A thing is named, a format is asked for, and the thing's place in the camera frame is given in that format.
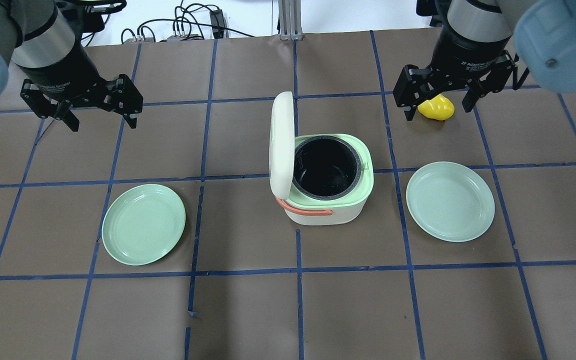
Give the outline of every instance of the orange handle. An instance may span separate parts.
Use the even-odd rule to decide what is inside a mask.
[[[298,209],[297,207],[294,207],[294,206],[286,203],[286,201],[283,201],[281,198],[278,198],[277,196],[275,196],[274,198],[277,200],[277,203],[279,203],[279,205],[281,205],[282,208],[288,210],[289,212],[291,212],[293,214],[305,215],[307,217],[327,217],[327,216],[332,215],[331,209],[327,209],[327,210]]]

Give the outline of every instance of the green plate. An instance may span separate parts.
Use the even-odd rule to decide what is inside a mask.
[[[155,262],[178,243],[186,225],[181,198],[158,184],[122,193],[103,217],[101,238],[108,254],[126,265]]]
[[[432,162],[417,170],[407,185],[406,202],[426,233],[447,242],[477,239],[495,217],[488,184],[455,162]]]

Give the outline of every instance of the white lid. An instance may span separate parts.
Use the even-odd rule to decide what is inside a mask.
[[[274,98],[270,118],[270,189],[286,200],[295,168],[295,110],[293,93],[284,91]]]

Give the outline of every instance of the yellow bell pepper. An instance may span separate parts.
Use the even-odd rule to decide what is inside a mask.
[[[421,115],[428,119],[444,121],[455,113],[455,105],[446,96],[439,94],[430,100],[423,101],[417,108]]]

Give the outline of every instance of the white background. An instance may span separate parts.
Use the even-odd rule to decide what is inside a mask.
[[[183,6],[195,1],[185,0]],[[179,0],[127,2],[123,10],[112,14],[105,30],[94,36],[90,46],[119,44],[123,29],[135,31],[139,24],[150,19],[173,19],[175,6],[179,5]],[[210,0],[200,3],[219,6],[229,28],[258,37],[277,33],[277,0]],[[415,7],[416,0],[302,0],[301,26],[304,34],[427,27],[430,18],[418,16]],[[208,10],[194,12],[194,16],[199,23],[210,24]],[[171,22],[153,22],[148,26],[154,30],[157,41],[173,35]],[[203,32],[206,39],[212,37],[209,27],[204,27]],[[235,32],[230,34],[230,37],[241,36]]]

